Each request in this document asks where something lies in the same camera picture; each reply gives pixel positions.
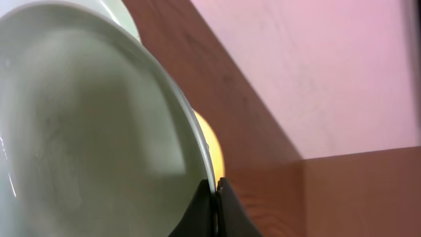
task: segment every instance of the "yellow object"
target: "yellow object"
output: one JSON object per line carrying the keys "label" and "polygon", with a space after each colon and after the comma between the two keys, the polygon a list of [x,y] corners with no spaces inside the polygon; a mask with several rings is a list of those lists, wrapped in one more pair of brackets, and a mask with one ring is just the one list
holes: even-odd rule
{"label": "yellow object", "polygon": [[218,181],[225,176],[222,150],[211,126],[209,126],[208,122],[198,112],[195,111],[195,114],[209,147],[210,159],[212,160],[213,173],[215,175],[215,184],[218,184]]}

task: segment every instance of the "pink wall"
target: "pink wall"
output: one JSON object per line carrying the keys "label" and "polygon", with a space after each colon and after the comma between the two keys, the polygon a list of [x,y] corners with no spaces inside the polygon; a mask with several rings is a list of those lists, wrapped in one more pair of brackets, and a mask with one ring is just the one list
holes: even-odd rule
{"label": "pink wall", "polygon": [[192,1],[304,158],[420,145],[400,0]]}

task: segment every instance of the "brown wooden panel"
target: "brown wooden panel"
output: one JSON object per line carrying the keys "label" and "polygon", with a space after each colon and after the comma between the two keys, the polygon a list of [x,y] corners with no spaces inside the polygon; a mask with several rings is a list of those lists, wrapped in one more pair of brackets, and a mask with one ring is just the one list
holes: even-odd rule
{"label": "brown wooden panel", "polygon": [[309,237],[421,236],[421,147],[305,161]]}
{"label": "brown wooden panel", "polygon": [[226,176],[262,233],[304,236],[300,156],[194,6],[124,2],[143,44],[214,128]]}

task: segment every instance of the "dark object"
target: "dark object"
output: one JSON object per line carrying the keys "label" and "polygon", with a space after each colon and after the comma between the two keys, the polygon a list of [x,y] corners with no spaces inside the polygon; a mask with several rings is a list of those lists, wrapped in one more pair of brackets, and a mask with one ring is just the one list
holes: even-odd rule
{"label": "dark object", "polygon": [[183,218],[170,237],[261,236],[226,178],[220,179],[215,198],[216,201],[213,201],[208,181],[202,180]]}

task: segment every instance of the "brown table surface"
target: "brown table surface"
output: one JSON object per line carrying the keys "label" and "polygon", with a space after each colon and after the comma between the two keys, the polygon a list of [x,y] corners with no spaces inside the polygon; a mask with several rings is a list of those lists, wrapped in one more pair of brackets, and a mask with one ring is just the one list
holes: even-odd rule
{"label": "brown table surface", "polygon": [[420,147],[303,161],[191,2],[123,1],[265,236],[421,236]]}

